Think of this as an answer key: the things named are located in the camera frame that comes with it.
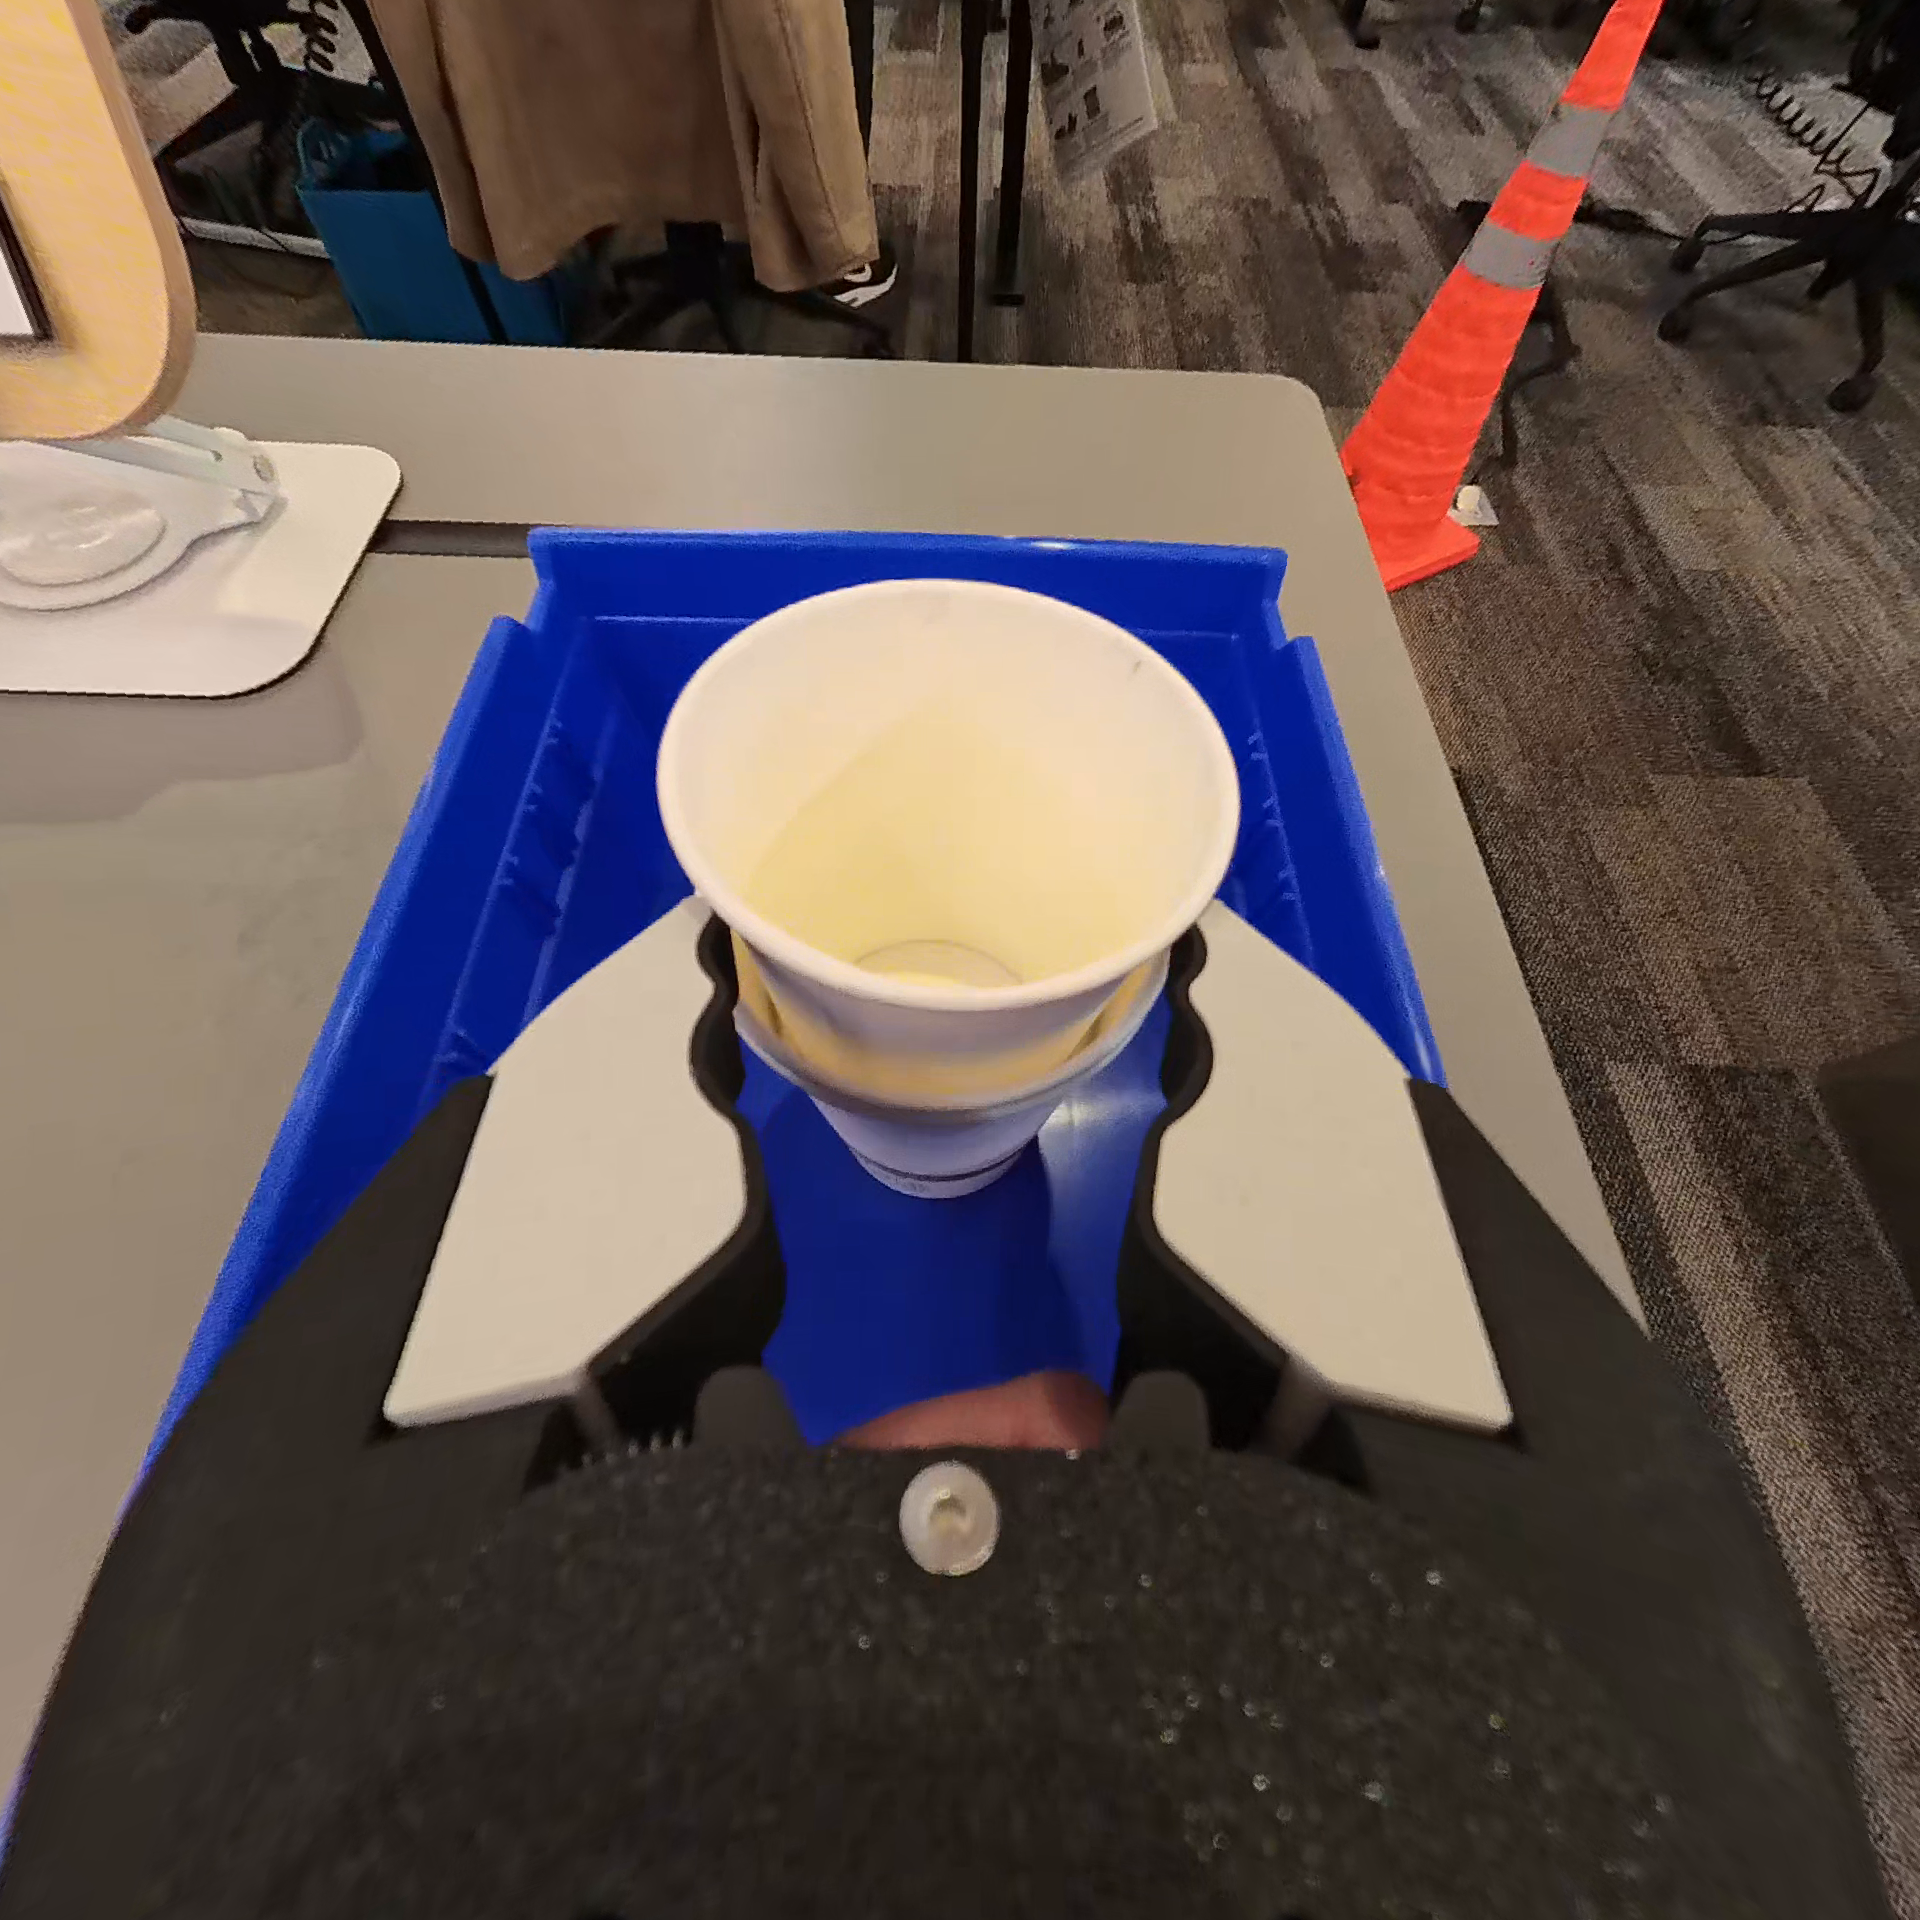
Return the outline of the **beige cloth cover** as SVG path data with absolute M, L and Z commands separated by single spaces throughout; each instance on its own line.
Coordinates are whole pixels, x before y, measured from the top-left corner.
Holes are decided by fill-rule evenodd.
M 880 251 L 846 4 L 368 4 L 464 260 L 714 223 L 769 290 Z

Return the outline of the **printed paper sheet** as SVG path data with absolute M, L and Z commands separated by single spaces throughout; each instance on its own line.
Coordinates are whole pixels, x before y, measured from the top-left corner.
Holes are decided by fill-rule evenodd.
M 1026 4 L 1051 171 L 1110 171 L 1160 132 L 1141 4 Z

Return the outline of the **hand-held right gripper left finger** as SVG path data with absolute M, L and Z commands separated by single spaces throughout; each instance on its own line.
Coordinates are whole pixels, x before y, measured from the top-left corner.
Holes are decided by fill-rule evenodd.
M 682 899 L 497 1055 L 382 1418 L 567 1406 L 611 1451 L 759 1368 L 784 1270 L 741 1086 L 731 939 Z

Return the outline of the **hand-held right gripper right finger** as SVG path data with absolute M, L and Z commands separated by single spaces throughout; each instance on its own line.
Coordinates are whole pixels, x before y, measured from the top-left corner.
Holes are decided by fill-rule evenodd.
M 1223 904 L 1174 949 L 1166 1006 L 1112 1406 L 1179 1393 L 1205 1443 L 1278 1457 L 1343 1410 L 1501 1436 L 1513 1410 L 1416 1102 L 1436 1086 Z

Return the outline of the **orange traffic cone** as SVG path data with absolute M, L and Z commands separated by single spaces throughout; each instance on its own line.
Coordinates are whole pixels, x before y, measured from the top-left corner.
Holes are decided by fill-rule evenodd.
M 1339 446 L 1385 591 L 1447 571 L 1477 547 L 1476 528 L 1454 517 L 1454 497 L 1660 11 L 1608 8 L 1547 124 Z

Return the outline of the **green-banded white paper cup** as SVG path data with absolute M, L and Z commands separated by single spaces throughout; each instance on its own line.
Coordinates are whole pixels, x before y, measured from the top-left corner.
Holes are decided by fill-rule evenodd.
M 897 580 L 722 643 L 663 719 L 658 811 L 782 1049 L 861 1098 L 951 1105 L 1086 1049 L 1211 904 L 1239 786 L 1131 629 Z
M 1127 975 L 1060 1067 L 969 1098 L 872 1095 L 802 1064 L 799 1049 L 779 1027 L 753 953 L 737 936 L 731 965 L 737 1038 L 759 1067 L 813 1102 L 861 1168 L 880 1188 L 914 1199 L 958 1199 L 1005 1175 L 1020 1150 L 1041 1135 L 1041 1122 L 1086 1091 L 1086 1084 L 1124 1055 L 1166 989 L 1170 956 Z

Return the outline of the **blue plastic bin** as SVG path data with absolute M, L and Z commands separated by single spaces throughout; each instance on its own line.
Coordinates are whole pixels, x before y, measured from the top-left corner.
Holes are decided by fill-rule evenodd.
M 533 528 L 536 593 L 452 708 L 335 1006 L 148 1443 L 407 1131 L 577 978 L 688 897 L 653 764 L 673 701 L 751 617 L 877 580 L 1037 591 L 1112 617 L 1211 708 L 1239 780 L 1218 899 L 1323 978 L 1410 1076 L 1442 1055 L 1332 693 L 1278 623 L 1274 547 L 916 533 Z M 771 1364 L 807 1436 L 909 1397 L 1080 1356 L 1112 1368 L 1112 1270 L 1163 1105 L 1148 1014 L 1119 1064 L 975 1199 L 880 1192 L 769 1067 L 738 1109 L 784 1253 Z

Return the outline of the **black swivel chair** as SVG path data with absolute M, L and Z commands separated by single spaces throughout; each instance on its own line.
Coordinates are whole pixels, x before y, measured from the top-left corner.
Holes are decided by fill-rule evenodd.
M 1859 357 L 1827 389 L 1827 407 L 1854 415 L 1878 394 L 1885 361 L 1886 298 L 1916 276 L 1916 4 L 1863 4 L 1846 66 L 1846 89 L 1859 105 L 1886 116 L 1879 157 L 1885 185 L 1846 206 L 1799 206 L 1758 213 L 1711 213 L 1671 251 L 1674 272 L 1692 272 L 1712 240 L 1774 240 L 1680 290 L 1660 311 L 1655 336 L 1684 344 L 1697 309 L 1724 290 L 1809 268 L 1809 303 L 1853 290 Z

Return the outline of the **white document stand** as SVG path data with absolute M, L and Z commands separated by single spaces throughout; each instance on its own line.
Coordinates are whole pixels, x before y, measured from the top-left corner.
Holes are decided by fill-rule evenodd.
M 4 445 L 4 693 L 232 701 L 315 648 L 393 455 L 161 415 Z

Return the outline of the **printed instruction sheet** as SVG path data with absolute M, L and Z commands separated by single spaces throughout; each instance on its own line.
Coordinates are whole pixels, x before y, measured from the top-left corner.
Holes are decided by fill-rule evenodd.
M 8 189 L 4 189 L 0 231 L 4 231 L 4 344 L 33 344 L 33 347 L 53 344 L 55 325 L 36 276 L 33 249 L 8 201 Z

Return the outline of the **blue floor box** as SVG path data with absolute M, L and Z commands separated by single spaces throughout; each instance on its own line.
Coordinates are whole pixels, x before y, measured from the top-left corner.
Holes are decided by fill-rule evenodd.
M 453 251 L 407 132 L 297 127 L 297 206 L 374 340 L 564 347 L 564 272 L 510 279 Z

